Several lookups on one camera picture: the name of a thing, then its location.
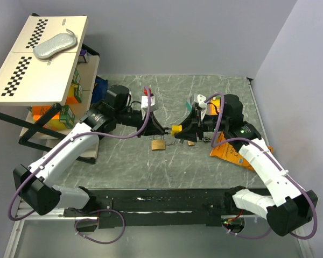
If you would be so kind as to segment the yellow padlock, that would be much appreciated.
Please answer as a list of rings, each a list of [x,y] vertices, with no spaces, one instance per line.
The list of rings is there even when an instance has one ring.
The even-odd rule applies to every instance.
[[[181,125],[172,125],[170,127],[164,127],[165,134],[169,134],[171,136],[175,136],[176,134],[182,131]]]

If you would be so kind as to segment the large brass padlock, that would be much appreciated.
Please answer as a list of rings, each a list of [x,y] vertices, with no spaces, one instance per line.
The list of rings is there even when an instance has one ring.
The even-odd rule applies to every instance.
[[[166,142],[163,135],[153,135],[151,137],[151,150],[164,151],[166,149]]]

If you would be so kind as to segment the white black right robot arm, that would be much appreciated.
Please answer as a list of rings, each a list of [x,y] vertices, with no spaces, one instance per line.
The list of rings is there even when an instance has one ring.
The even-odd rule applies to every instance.
[[[220,99],[220,110],[208,114],[207,106],[213,98],[193,95],[187,103],[191,108],[189,115],[181,124],[172,126],[171,135],[197,142],[205,132],[212,132],[212,148],[229,143],[253,167],[270,195],[262,196],[242,186],[231,188],[224,201],[228,213],[251,212],[265,219],[281,237],[287,234],[296,237],[294,231],[312,221],[311,233],[297,238],[314,237],[318,229],[317,195],[312,190],[305,191],[271,154],[255,126],[244,120],[243,104],[237,95],[216,93],[214,97]]]

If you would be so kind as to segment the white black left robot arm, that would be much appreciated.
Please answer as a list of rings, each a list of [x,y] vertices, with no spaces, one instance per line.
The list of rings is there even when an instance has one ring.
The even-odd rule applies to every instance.
[[[83,216],[94,213],[95,197],[84,187],[66,188],[56,185],[62,173],[102,137],[113,137],[117,124],[136,128],[128,137],[164,135],[163,128],[153,115],[157,99],[145,87],[140,110],[129,105],[130,90],[122,85],[108,88],[104,99],[88,110],[55,147],[28,167],[17,166],[13,171],[16,192],[13,199],[21,197],[43,216],[55,208],[74,208]]]

